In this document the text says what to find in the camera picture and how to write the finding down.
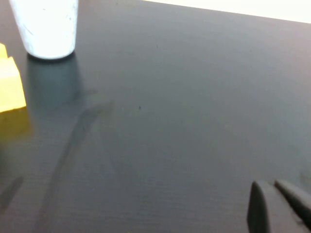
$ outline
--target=dark gray table surface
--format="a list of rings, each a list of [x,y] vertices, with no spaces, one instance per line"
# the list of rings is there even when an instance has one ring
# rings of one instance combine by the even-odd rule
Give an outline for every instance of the dark gray table surface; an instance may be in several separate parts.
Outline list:
[[[81,0],[50,64],[1,0],[0,42],[33,127],[0,145],[0,192],[21,183],[1,232],[247,232],[253,180],[311,188],[309,24]]]

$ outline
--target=white cup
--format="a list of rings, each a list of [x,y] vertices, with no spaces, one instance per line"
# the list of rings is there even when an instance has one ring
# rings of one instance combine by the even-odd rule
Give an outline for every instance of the white cup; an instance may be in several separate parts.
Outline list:
[[[59,59],[75,48],[79,0],[10,0],[26,51]]]

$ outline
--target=yellow block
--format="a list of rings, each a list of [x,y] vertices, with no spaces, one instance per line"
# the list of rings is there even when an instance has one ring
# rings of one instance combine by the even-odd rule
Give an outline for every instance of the yellow block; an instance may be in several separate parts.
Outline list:
[[[0,44],[0,59],[7,59],[8,55],[6,54],[6,49],[3,44]]]
[[[25,106],[23,86],[13,57],[0,59],[0,113]]]
[[[29,136],[31,133],[26,107],[0,113],[0,142]]]

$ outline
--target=black object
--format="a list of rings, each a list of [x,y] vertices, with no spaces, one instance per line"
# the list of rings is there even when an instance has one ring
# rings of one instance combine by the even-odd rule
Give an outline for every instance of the black object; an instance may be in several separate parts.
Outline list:
[[[287,181],[252,184],[247,223],[250,233],[310,232],[311,196]]]

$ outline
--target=tabletop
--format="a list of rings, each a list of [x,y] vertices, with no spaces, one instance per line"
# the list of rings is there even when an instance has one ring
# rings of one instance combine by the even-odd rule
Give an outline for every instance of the tabletop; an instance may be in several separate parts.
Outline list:
[[[80,0],[43,62],[0,4],[31,125],[0,143],[1,232],[247,232],[253,180],[311,189],[309,24]]]

